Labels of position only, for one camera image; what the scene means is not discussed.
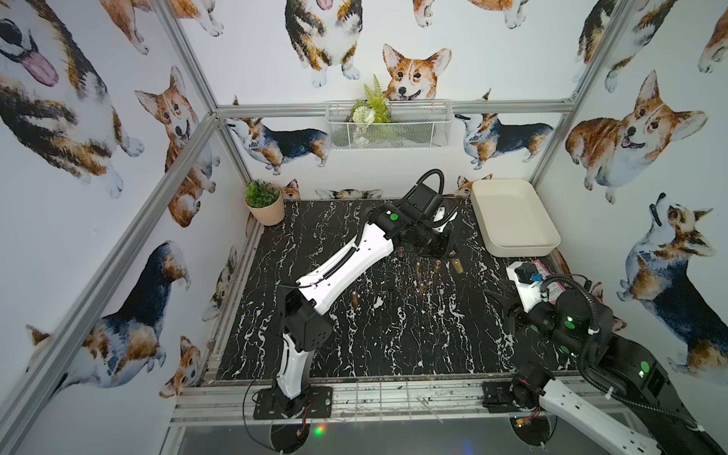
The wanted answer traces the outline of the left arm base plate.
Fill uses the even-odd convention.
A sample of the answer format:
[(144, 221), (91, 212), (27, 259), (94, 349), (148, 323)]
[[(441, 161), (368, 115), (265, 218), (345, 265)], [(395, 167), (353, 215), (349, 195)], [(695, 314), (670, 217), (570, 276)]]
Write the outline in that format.
[(286, 397), (278, 387), (263, 389), (255, 399), (255, 420), (329, 418), (332, 415), (331, 387), (309, 387), (295, 398)]

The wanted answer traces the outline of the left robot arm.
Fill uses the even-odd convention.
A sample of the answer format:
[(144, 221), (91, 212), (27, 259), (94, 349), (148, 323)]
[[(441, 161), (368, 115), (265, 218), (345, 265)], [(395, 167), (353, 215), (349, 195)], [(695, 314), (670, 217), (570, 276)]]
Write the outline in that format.
[(328, 313), (359, 276), (401, 248), (436, 260), (457, 254), (450, 223), (458, 208), (445, 206), (444, 188), (444, 173), (431, 169), (402, 198), (365, 210), (356, 235), (290, 288), (280, 307), (284, 352), (273, 383), (283, 407), (305, 402), (313, 354), (333, 331)]

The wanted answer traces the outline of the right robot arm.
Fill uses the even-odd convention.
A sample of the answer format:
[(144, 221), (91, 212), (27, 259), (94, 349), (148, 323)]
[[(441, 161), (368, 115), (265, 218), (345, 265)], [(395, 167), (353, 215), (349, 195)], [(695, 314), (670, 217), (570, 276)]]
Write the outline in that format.
[(646, 434), (620, 423), (586, 402), (552, 371), (529, 364), (509, 386), (483, 389), (488, 410), (541, 411), (566, 421), (612, 454), (722, 454), (720, 444), (684, 407), (667, 370), (639, 343), (612, 331), (612, 309), (568, 275), (532, 275), (492, 297), (502, 307), (510, 330), (529, 328), (576, 362), (580, 376), (606, 400), (630, 409)]

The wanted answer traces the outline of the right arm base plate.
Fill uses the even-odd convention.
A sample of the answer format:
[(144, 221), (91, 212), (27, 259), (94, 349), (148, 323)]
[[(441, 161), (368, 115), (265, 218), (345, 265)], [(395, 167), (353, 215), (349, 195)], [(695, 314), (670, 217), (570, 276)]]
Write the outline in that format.
[(538, 407), (540, 396), (519, 380), (515, 383), (485, 381), (482, 390), (482, 406), (489, 413), (532, 413)]

